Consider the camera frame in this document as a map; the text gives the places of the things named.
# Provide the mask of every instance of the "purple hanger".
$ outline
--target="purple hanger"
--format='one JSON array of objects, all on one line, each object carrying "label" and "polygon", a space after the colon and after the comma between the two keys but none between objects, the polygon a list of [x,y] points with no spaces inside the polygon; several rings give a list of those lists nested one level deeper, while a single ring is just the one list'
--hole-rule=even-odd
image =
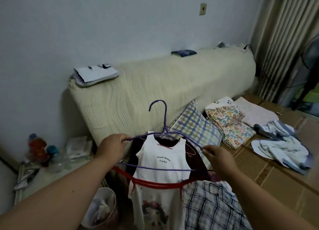
[{"label": "purple hanger", "polygon": [[[132,141],[134,139],[139,139],[139,138],[142,138],[142,137],[145,137],[145,136],[148,136],[148,135],[152,135],[152,134],[161,134],[161,135],[165,135],[165,136],[170,136],[172,138],[174,138],[173,136],[171,135],[168,135],[170,133],[173,133],[173,134],[179,134],[179,135],[182,135],[184,136],[186,139],[188,139],[189,141],[191,141],[192,143],[194,143],[195,145],[197,145],[200,150],[202,150],[202,147],[200,145],[198,145],[197,143],[195,143],[192,139],[190,139],[189,137],[187,137],[185,134],[183,133],[179,133],[179,132],[170,132],[168,130],[168,127],[166,125],[166,114],[167,114],[167,104],[164,100],[155,100],[154,102],[152,102],[150,104],[150,107],[148,109],[148,111],[150,112],[151,111],[151,108],[153,106],[154,103],[157,103],[157,102],[163,102],[165,104],[165,113],[164,113],[164,127],[163,127],[163,130],[161,132],[153,132],[153,133],[148,133],[148,134],[144,134],[144,135],[140,135],[140,136],[136,136],[136,137],[133,137],[133,138],[130,138],[130,139],[127,139],[127,141]],[[152,169],[152,170],[164,170],[164,171],[195,171],[196,169],[191,169],[191,170],[186,170],[186,169],[157,169],[157,168],[150,168],[150,167],[144,167],[144,166],[138,166],[138,165],[131,165],[131,164],[126,164],[126,163],[119,163],[120,165],[126,165],[126,166],[133,166],[133,167],[137,167],[137,168],[143,168],[143,169]]]}]

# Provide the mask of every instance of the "hanger hook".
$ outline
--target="hanger hook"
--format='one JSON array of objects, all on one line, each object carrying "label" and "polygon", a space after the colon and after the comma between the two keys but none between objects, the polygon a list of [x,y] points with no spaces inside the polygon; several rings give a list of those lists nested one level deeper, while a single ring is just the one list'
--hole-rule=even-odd
[{"label": "hanger hook", "polygon": [[167,128],[167,126],[166,126],[166,114],[167,114],[167,104],[166,104],[166,102],[165,102],[164,100],[161,100],[161,99],[155,100],[154,102],[152,102],[152,103],[150,104],[150,107],[149,107],[148,111],[150,112],[150,111],[151,111],[151,108],[152,108],[152,106],[153,106],[153,104],[154,104],[154,103],[157,103],[157,102],[159,102],[159,101],[161,101],[161,102],[163,102],[163,103],[165,104],[164,128],[163,128],[163,131],[162,131],[162,133],[164,133],[164,131],[168,132],[168,128]]}]

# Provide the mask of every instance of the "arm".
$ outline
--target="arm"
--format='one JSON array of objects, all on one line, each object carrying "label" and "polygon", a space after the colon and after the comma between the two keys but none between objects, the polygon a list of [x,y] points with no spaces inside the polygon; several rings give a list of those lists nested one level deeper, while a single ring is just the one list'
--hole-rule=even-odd
[{"label": "arm", "polygon": [[0,216],[0,229],[77,229],[106,173],[124,154],[125,134],[113,134],[93,160],[19,202]]},{"label": "arm", "polygon": [[233,188],[253,229],[316,229],[244,175],[227,150],[207,145],[202,152],[217,175]]}]

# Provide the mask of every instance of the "curtain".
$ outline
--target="curtain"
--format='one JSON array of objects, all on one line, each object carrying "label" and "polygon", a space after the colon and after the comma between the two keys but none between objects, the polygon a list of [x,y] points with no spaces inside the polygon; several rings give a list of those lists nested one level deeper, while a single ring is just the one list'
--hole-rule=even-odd
[{"label": "curtain", "polygon": [[318,20],[319,0],[264,0],[251,41],[260,71],[258,96],[273,102],[284,96]]}]

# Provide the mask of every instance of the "cream bedspread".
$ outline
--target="cream bedspread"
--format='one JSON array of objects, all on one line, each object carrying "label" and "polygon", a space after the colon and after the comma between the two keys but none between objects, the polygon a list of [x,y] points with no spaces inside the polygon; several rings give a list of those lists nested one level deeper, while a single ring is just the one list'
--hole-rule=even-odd
[{"label": "cream bedspread", "polygon": [[196,99],[200,111],[225,96],[247,90],[254,79],[255,62],[250,51],[237,48],[197,50],[197,55],[149,59],[114,66],[118,78],[88,88],[74,80],[69,89],[97,145],[112,133],[133,136],[163,128],[164,104],[167,124]]}]

